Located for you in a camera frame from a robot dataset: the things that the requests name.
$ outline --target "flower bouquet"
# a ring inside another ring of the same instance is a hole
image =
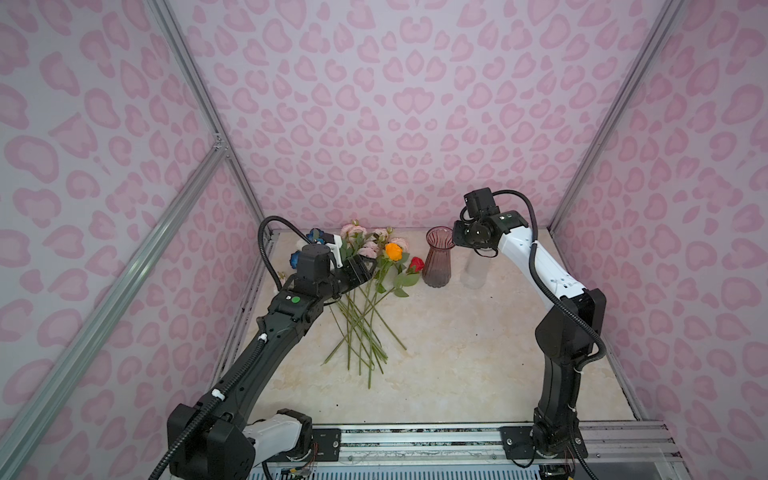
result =
[[[342,228],[343,242],[339,248],[342,261],[359,254],[375,259],[376,269],[368,283],[345,293],[329,306],[342,338],[323,363],[328,363],[339,349],[346,350],[346,368],[351,369],[357,362],[358,375],[367,370],[369,389],[373,373],[377,369],[384,373],[382,364],[386,364],[388,359],[379,338],[382,330],[379,327],[377,332],[377,324],[380,322],[397,343],[407,349],[376,306],[390,293],[397,297],[409,296],[404,289],[416,285],[424,268],[424,262],[418,257],[413,257],[408,263],[408,242],[404,238],[393,237],[393,233],[391,227],[368,231],[356,220]]]

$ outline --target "vase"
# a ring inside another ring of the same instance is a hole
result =
[[[429,286],[440,288],[451,279],[451,249],[453,230],[448,227],[434,227],[427,232],[429,254],[424,263],[422,278]]]

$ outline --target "green leaf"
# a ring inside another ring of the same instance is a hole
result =
[[[403,277],[401,284],[403,286],[414,286],[418,283],[420,276],[421,274],[419,273],[409,273]]]

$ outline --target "white arm segment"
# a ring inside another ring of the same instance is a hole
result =
[[[243,434],[255,440],[256,450],[254,465],[259,465],[269,457],[285,452],[296,446],[301,433],[301,422],[295,418],[278,413],[263,422],[254,423],[243,429]]]
[[[523,272],[528,281],[533,284],[536,293],[544,301],[544,305],[550,309],[552,302],[541,292],[531,277],[531,271],[528,268],[528,258],[531,255],[531,229],[528,227],[513,228],[509,233],[502,235],[498,242],[498,251],[511,258]],[[566,296],[573,298],[584,292],[584,285],[577,282],[560,263],[552,258],[552,255],[539,244],[536,249],[536,272],[544,281],[544,285],[558,298]]]

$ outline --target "pink leopard print wall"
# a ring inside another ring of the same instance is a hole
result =
[[[0,5],[0,435],[211,146],[147,13]]]
[[[555,238],[696,480],[768,471],[767,22],[691,3]]]
[[[167,448],[166,418],[180,402],[194,404],[214,374],[255,239],[222,165],[21,478],[149,476]]]
[[[337,227],[450,223],[483,186],[547,224],[662,2],[172,4],[265,213]]]

